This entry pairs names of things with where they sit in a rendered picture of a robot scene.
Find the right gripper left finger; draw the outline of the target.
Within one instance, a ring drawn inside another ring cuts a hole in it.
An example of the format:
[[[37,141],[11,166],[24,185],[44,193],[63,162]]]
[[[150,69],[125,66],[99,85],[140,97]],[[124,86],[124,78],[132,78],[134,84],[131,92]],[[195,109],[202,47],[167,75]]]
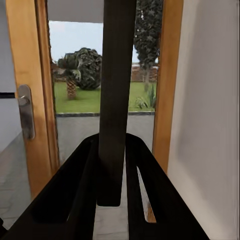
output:
[[[99,133],[85,138],[1,240],[93,240]]]

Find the poster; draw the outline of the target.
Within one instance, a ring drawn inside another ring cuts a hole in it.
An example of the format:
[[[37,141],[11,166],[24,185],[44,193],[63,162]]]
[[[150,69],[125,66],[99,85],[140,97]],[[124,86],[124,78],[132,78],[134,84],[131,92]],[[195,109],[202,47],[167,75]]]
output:
[[[99,206],[121,205],[137,0],[104,0],[98,147]]]

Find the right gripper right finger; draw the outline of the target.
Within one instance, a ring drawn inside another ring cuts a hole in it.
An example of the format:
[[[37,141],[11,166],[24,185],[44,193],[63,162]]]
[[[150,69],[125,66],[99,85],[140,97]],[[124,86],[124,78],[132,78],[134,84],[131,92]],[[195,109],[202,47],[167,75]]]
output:
[[[210,240],[144,141],[125,140],[129,240]],[[145,220],[140,170],[156,223]]]

